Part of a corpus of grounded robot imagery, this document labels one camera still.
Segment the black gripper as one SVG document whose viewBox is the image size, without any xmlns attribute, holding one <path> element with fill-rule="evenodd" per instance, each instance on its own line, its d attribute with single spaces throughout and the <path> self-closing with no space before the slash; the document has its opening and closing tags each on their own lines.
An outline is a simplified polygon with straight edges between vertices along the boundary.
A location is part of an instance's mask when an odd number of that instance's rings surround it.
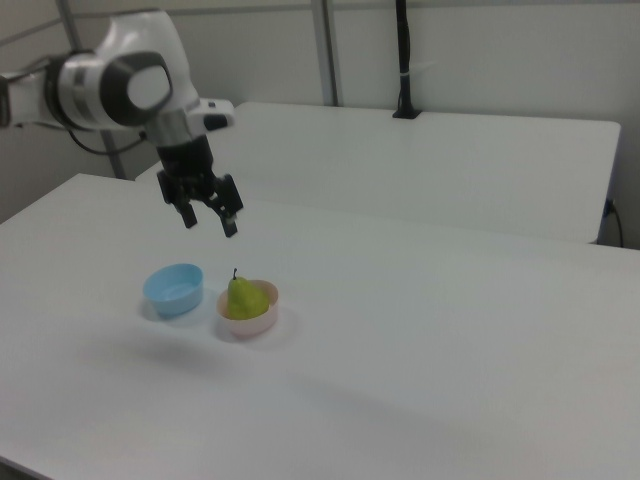
<svg viewBox="0 0 640 480">
<path fill-rule="evenodd" d="M 233 178 L 213 172 L 213 155 L 208 139 L 200 136 L 190 142 L 158 147 L 162 170 L 157 173 L 164 201 L 173 205 L 184 226 L 191 229 L 197 224 L 192 201 L 213 209 L 220 218 L 226 237 L 233 237 L 238 229 L 237 213 L 243 209 Z"/>
</svg>

